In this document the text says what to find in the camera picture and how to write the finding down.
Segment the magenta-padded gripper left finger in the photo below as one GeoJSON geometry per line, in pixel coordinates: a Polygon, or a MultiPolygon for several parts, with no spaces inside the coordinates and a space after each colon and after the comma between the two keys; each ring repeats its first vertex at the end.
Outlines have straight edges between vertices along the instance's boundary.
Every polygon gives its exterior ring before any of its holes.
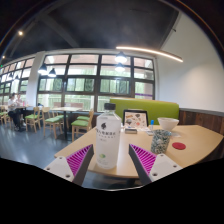
{"type": "Polygon", "coordinates": [[[67,157],[57,157],[45,170],[81,186],[93,155],[93,145],[90,144],[67,157]]]}

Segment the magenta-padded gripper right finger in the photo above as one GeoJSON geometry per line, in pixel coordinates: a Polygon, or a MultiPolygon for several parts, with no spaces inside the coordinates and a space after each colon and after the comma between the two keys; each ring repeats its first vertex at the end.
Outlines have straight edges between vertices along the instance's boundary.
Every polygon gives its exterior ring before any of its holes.
{"type": "Polygon", "coordinates": [[[139,146],[130,144],[129,155],[143,185],[159,180],[182,169],[165,154],[154,154],[139,146]]]}

